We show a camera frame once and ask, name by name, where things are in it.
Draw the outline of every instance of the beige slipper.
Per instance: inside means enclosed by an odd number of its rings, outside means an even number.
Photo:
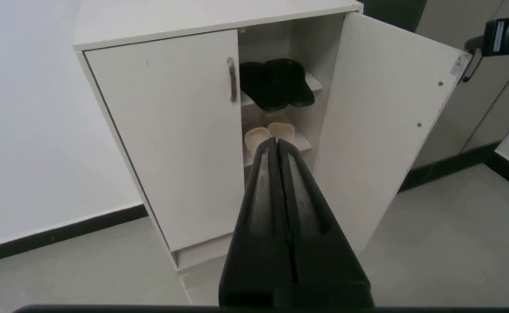
[[[283,139],[294,144],[295,128],[292,124],[274,122],[268,126],[268,131],[271,137],[275,137],[276,141],[278,139]]]
[[[270,138],[270,131],[264,127],[257,127],[249,130],[245,134],[245,145],[247,146],[248,154],[255,157],[256,148]]]
[[[275,113],[265,114],[262,117],[262,125],[264,125],[264,127],[268,127],[271,123],[288,123],[288,120],[279,114]]]

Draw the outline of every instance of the cabinet door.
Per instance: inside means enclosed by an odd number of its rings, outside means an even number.
[[[244,191],[236,30],[85,56],[170,250],[232,232]]]
[[[469,58],[347,14],[314,177],[355,252],[367,245]]]

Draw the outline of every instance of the black slipper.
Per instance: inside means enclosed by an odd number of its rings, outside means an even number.
[[[259,108],[265,111],[285,109],[288,103],[278,92],[272,73],[263,63],[245,62],[239,66],[241,90],[243,90]]]
[[[314,94],[305,80],[305,69],[301,63],[282,58],[270,60],[264,64],[274,78],[278,92],[281,94],[280,98],[297,107],[314,103]]]

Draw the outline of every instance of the floor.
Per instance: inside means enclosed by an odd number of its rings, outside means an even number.
[[[216,305],[223,259],[180,279],[158,245],[145,218],[0,260],[0,312]],[[479,165],[399,194],[360,262],[379,306],[509,306],[509,183]]]

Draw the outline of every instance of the open cabinet door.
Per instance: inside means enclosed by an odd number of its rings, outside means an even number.
[[[314,177],[361,253],[470,56],[359,13],[347,14]]]

